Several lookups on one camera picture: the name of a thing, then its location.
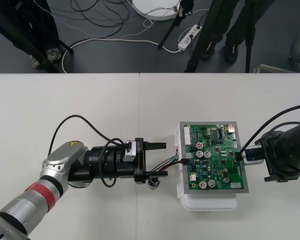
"tripod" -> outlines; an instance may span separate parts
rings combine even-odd
[[[47,28],[45,28],[34,16],[31,12],[27,11],[23,7],[15,7],[15,10],[20,14],[27,17],[32,21],[37,27],[40,28],[42,32],[44,32],[47,36],[49,36],[52,40],[54,40],[59,45],[63,46],[67,49],[71,54],[74,51],[67,46],[63,41],[61,41],[58,37],[52,34]],[[59,70],[47,59],[47,57],[42,54],[42,52],[29,40],[5,15],[4,12],[0,10],[0,26],[7,32],[13,41],[17,43],[19,46],[22,46],[26,49],[42,66],[48,73],[59,73]]]
[[[209,12],[206,16],[205,22],[202,26],[201,33],[199,35],[197,44],[194,48],[191,59],[189,60],[185,73],[194,73],[198,67],[198,62],[201,57],[202,51],[208,46],[210,41],[210,35],[213,30],[214,24],[223,8],[224,3],[227,0],[213,0],[209,9]],[[254,27],[256,19],[256,5],[258,0],[249,0],[246,4],[249,4],[249,17],[245,37],[246,45],[246,58],[245,58],[245,72],[250,72],[250,61],[251,61],[251,50],[254,42]],[[158,48],[161,49],[173,29],[180,25],[183,19],[186,18],[187,14],[192,13],[194,7],[194,0],[181,0],[178,14],[176,15],[172,25],[168,29],[167,33],[164,35],[162,41],[158,45]]]

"black shoe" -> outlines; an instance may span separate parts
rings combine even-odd
[[[212,41],[209,42],[207,48],[201,54],[201,58],[202,58],[203,61],[207,61],[207,60],[210,59],[212,54],[214,54],[215,46],[216,46],[215,42],[212,42]]]
[[[224,59],[228,64],[234,64],[238,58],[238,45],[237,44],[225,44],[223,49]]]

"green circuit board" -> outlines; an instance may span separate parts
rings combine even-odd
[[[233,124],[185,125],[190,190],[244,189],[242,166],[236,161],[237,140]]]

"capacitor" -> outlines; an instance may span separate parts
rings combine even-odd
[[[209,181],[208,181],[208,186],[209,186],[210,188],[214,188],[214,187],[216,186],[215,180],[209,180]]]
[[[202,158],[202,157],[204,156],[204,152],[203,152],[203,151],[197,151],[197,152],[195,153],[195,156],[196,156],[198,159],[200,159],[200,158]]]
[[[209,159],[209,158],[211,158],[211,152],[205,151],[204,154],[203,154],[203,156],[204,156],[206,159]]]
[[[205,181],[201,181],[199,182],[199,188],[200,189],[206,189],[207,188],[207,183]]]
[[[196,149],[201,150],[204,148],[204,145],[202,144],[202,142],[197,142],[195,147],[196,147]]]
[[[223,179],[223,182],[224,182],[225,184],[228,184],[228,183],[230,183],[230,179],[229,179],[228,177],[225,177],[225,178]]]

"person's leg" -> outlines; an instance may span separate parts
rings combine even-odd
[[[0,1],[0,12],[4,14],[5,18],[15,26],[16,29],[18,29],[20,32],[22,32],[37,48],[38,50],[45,54],[45,51],[39,47],[38,42],[34,38],[34,36],[31,33],[31,27],[29,23],[24,22],[17,14],[14,5],[9,5],[6,3],[6,1]],[[12,44],[26,52],[27,54],[30,55],[28,52],[28,49],[23,46],[19,45],[18,43],[15,42],[14,38],[4,30],[4,28],[0,25],[0,34],[2,34],[5,38],[7,38],[9,41],[12,42]]]
[[[231,19],[234,15],[239,0],[225,0],[221,12],[213,25],[213,30],[210,36],[211,42],[221,42],[224,34],[228,31]]]
[[[226,35],[224,57],[225,60],[233,64],[238,58],[238,45],[240,45],[246,38],[246,32],[248,27],[249,18],[249,5],[244,5],[240,12],[237,20]],[[275,2],[275,0],[258,0],[255,12],[255,24],[257,21],[265,14],[268,8]]]
[[[54,63],[61,57],[61,52],[58,49],[59,43],[57,42],[59,39],[58,29],[53,16],[45,11],[51,12],[47,1],[36,0],[36,2],[44,10],[33,2],[29,2],[25,8],[32,15],[31,17],[27,16],[26,19],[31,23],[32,32],[40,42],[42,49],[46,52],[47,58]]]
[[[203,60],[208,60],[214,53],[214,48],[219,43],[224,34],[228,31],[231,18],[234,14],[234,9],[237,6],[239,0],[225,0],[222,9],[213,25],[213,29],[210,35],[210,43],[205,51],[203,51],[201,57]]]

